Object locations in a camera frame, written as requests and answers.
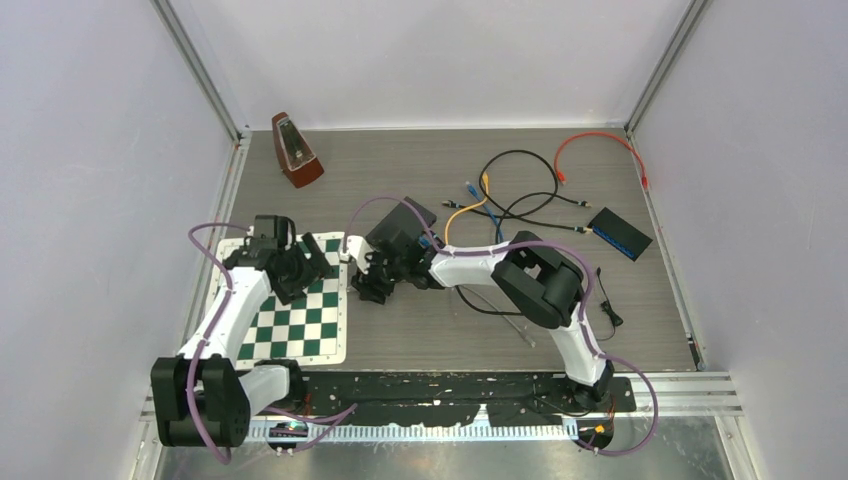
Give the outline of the dark grey network switch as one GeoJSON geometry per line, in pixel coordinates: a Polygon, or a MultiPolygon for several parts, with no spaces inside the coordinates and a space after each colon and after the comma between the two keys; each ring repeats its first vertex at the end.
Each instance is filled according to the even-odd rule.
{"type": "Polygon", "coordinates": [[[424,252],[429,243],[421,243],[425,228],[407,206],[398,203],[365,237],[376,251],[397,257],[424,252]]]}

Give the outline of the black blue network switch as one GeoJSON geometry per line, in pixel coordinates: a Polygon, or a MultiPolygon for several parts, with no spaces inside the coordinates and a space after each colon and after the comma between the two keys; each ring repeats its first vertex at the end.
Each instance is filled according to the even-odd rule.
{"type": "Polygon", "coordinates": [[[636,261],[653,243],[652,238],[607,207],[590,220],[588,227],[631,261],[636,261]]]}

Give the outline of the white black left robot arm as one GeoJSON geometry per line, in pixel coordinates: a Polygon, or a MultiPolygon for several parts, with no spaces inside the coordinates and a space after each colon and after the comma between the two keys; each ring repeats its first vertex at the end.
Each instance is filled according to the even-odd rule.
{"type": "Polygon", "coordinates": [[[155,360],[150,382],[158,436],[167,447],[206,447],[228,462],[250,420],[276,407],[298,412],[307,398],[297,361],[268,359],[239,372],[237,356],[253,318],[270,296],[283,303],[305,297],[331,264],[310,232],[298,233],[281,215],[258,215],[225,259],[188,232],[190,242],[223,278],[195,333],[173,356],[155,360]]]}

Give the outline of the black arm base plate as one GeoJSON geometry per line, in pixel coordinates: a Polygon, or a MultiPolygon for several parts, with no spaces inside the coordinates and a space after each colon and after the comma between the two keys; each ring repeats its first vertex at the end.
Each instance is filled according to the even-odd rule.
{"type": "Polygon", "coordinates": [[[466,426],[484,413],[495,426],[554,425],[566,417],[631,413],[629,379],[614,377],[599,401],[561,373],[312,371],[273,407],[355,426],[466,426]]]}

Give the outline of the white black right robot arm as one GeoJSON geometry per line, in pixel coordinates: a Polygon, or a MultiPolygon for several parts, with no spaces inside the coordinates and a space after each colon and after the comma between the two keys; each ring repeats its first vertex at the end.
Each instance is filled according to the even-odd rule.
{"type": "Polygon", "coordinates": [[[422,239],[370,244],[364,237],[347,236],[340,258],[355,266],[351,284],[360,298],[378,304],[401,282],[421,290],[499,288],[520,316],[549,332],[577,406],[596,410],[610,398],[614,368],[603,359],[586,319],[584,274],[536,235],[521,231],[510,242],[483,247],[422,239]]]}

